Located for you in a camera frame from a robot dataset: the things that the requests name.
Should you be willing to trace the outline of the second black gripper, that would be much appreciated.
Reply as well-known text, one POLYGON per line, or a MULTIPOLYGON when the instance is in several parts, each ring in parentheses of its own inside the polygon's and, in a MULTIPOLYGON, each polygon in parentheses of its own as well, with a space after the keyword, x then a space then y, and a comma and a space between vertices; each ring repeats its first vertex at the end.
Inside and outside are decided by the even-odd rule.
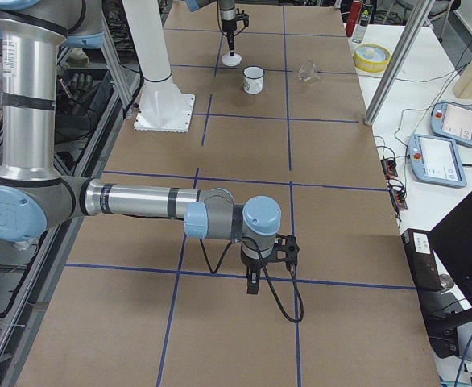
POLYGON ((246 294, 257 295, 263 264, 260 259, 244 256, 244 265, 246 266, 246 294))

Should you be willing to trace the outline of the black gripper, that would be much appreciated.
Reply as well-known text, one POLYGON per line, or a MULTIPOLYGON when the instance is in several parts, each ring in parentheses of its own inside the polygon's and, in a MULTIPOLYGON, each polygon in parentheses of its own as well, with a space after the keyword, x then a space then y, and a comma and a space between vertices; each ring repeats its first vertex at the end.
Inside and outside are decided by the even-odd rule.
POLYGON ((235 56, 234 33, 236 32, 236 19, 231 19, 231 20, 222 19, 221 25, 222 25, 222 32, 224 36, 227 38, 229 56, 235 56))

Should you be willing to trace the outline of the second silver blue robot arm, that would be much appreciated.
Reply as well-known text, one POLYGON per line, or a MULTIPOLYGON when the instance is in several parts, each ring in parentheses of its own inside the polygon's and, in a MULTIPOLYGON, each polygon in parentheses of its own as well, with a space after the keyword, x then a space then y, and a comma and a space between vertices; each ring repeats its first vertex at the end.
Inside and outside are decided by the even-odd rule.
POLYGON ((224 189, 107 184, 55 169, 58 49, 69 38, 100 32, 100 15, 99 1, 0 1, 0 239, 29 241, 66 220, 96 214, 177 219, 187 236, 239 244, 247 291, 257 293, 267 265, 286 247, 274 199, 258 196, 238 205, 224 189))

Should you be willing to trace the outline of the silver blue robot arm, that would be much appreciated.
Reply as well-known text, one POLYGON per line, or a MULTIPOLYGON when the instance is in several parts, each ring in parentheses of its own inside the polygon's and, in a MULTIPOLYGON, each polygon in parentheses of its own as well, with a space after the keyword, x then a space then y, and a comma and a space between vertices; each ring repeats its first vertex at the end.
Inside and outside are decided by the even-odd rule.
POLYGON ((185 0, 191 12, 200 10, 213 2, 217 4, 217 20, 222 34, 226 38, 234 38, 238 19, 235 0, 185 0))

